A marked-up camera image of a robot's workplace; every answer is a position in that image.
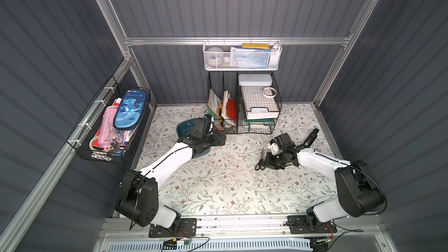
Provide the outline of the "teal plastic storage box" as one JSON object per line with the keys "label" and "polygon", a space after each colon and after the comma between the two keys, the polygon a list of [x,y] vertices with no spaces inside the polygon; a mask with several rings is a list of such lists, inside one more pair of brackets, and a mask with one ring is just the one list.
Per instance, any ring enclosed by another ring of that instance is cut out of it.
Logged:
{"label": "teal plastic storage box", "polygon": [[181,122],[176,127],[177,136],[179,139],[186,139],[186,143],[193,145],[194,157],[204,156],[210,152],[211,147],[208,143],[208,136],[210,135],[211,120],[206,118],[196,118]]}

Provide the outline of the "black handled scissors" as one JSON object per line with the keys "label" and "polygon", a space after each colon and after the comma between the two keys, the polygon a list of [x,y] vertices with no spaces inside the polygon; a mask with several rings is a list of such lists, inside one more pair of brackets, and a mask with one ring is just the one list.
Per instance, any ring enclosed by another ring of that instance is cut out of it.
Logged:
{"label": "black handled scissors", "polygon": [[261,155],[260,155],[260,159],[259,162],[255,165],[255,171],[259,171],[259,170],[265,170],[266,167],[264,165],[264,149],[261,150]]}

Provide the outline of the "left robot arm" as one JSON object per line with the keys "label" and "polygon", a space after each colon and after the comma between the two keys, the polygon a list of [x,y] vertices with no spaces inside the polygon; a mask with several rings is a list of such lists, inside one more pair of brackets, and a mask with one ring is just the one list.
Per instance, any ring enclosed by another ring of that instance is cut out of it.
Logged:
{"label": "left robot arm", "polygon": [[156,225],[178,231],[181,214],[160,204],[159,189],[178,168],[210,147],[224,146],[225,140],[226,134],[215,126],[211,115],[196,118],[191,131],[157,161],[141,170],[126,172],[115,210],[131,220],[132,225]]}

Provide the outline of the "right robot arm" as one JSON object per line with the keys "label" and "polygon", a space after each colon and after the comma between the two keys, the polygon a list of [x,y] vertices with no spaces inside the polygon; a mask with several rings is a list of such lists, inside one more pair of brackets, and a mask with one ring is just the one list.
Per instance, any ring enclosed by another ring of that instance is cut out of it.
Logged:
{"label": "right robot arm", "polygon": [[284,170],[288,166],[311,168],[335,182],[337,195],[310,207],[306,225],[312,230],[343,217],[369,215],[383,205],[387,198],[368,165],[363,161],[350,162],[323,155],[311,148],[319,129],[315,128],[300,145],[283,133],[269,142],[269,151],[261,155],[255,170]]}

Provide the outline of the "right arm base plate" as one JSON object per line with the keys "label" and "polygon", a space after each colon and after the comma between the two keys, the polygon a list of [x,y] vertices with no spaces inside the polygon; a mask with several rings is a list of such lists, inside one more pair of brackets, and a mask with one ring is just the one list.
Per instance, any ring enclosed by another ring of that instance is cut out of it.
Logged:
{"label": "right arm base plate", "polygon": [[330,221],[322,223],[308,215],[289,215],[285,226],[289,227],[293,235],[298,234],[320,234],[320,233],[336,233],[337,227]]}

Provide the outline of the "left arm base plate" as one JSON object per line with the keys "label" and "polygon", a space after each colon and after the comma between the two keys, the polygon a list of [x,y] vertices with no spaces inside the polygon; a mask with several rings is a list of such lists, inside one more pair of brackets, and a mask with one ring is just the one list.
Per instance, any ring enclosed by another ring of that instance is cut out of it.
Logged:
{"label": "left arm base plate", "polygon": [[192,238],[196,235],[197,219],[180,218],[171,227],[165,228],[159,225],[151,225],[149,238]]}

